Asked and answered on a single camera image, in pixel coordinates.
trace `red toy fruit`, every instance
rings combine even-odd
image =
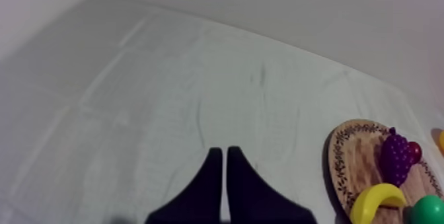
[[[410,150],[410,158],[412,160],[412,164],[418,163],[422,158],[422,150],[418,143],[416,142],[408,142],[408,148]]]

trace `yellow banana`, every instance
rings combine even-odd
[[[370,224],[380,205],[402,207],[406,198],[402,191],[393,184],[377,184],[368,187],[357,197],[350,213],[353,224]]]

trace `round wooden board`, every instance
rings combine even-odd
[[[332,132],[328,167],[336,195],[348,216],[364,189],[383,182],[377,161],[381,144],[388,135],[386,126],[370,120],[349,120]],[[443,198],[443,191],[424,159],[410,169],[400,189],[408,206],[429,194]],[[403,224],[403,209],[380,207],[373,224],[385,223]]]

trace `toy fruit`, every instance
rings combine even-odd
[[[443,224],[444,202],[437,196],[424,196],[413,207],[412,224]]]
[[[402,191],[392,184],[376,184],[368,187],[360,193],[351,208],[351,222],[370,224],[380,205],[402,207],[406,205],[406,198]]]
[[[390,135],[381,147],[379,166],[385,182],[401,186],[406,179],[410,168],[414,164],[414,157],[405,137],[396,134],[395,128],[390,129]]]
[[[408,148],[410,150],[410,156],[413,160],[413,163],[416,164],[421,160],[422,157],[422,149],[420,145],[416,142],[408,142]]]
[[[439,144],[441,146],[441,150],[444,151],[444,131],[441,132],[439,136]]]

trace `white wall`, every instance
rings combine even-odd
[[[144,0],[334,59],[444,107],[444,0]]]
[[[83,0],[0,0],[0,60]]]

